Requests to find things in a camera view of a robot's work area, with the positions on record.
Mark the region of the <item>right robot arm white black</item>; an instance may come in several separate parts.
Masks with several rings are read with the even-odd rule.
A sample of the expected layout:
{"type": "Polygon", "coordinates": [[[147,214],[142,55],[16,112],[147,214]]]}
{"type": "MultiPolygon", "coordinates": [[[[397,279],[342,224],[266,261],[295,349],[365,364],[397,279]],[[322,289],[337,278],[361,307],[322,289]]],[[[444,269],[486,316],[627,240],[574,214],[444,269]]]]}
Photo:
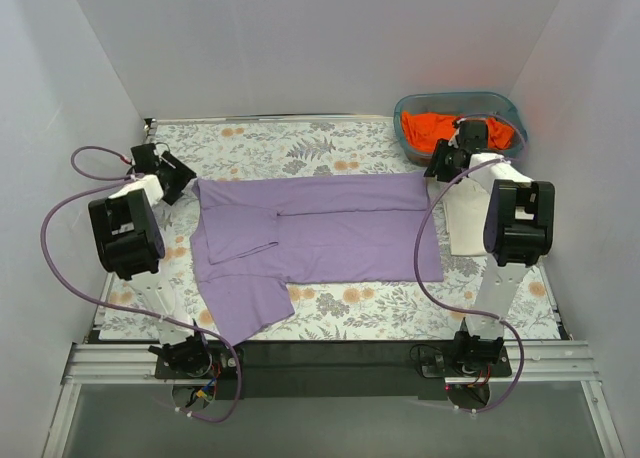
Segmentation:
{"type": "Polygon", "coordinates": [[[488,148],[488,117],[456,117],[454,133],[437,142],[425,176],[445,184],[444,194],[465,178],[489,194],[482,243],[487,262],[474,307],[450,345],[451,364],[464,375],[506,360],[505,321],[520,283],[553,242],[554,185],[534,181],[488,148]]]}

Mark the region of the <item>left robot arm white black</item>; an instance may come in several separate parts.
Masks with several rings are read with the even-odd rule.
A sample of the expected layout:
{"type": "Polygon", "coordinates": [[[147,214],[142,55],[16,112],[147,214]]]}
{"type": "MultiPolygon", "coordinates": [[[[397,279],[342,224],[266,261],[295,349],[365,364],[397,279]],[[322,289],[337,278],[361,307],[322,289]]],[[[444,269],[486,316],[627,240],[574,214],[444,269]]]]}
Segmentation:
{"type": "Polygon", "coordinates": [[[173,205],[196,173],[153,143],[131,149],[134,182],[88,205],[99,260],[135,291],[145,309],[158,314],[160,344],[149,351],[174,372],[205,376],[213,364],[202,333],[178,326],[193,320],[161,269],[166,248],[153,208],[173,205]]]}

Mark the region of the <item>purple t shirt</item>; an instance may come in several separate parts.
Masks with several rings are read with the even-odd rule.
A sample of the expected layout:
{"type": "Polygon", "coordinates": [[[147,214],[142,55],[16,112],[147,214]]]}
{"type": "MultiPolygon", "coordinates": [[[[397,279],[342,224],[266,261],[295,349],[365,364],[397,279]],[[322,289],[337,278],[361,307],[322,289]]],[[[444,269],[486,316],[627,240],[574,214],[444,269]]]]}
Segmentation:
{"type": "Polygon", "coordinates": [[[218,333],[239,344],[294,313],[288,284],[444,278],[419,172],[193,185],[194,276],[218,333]]]}

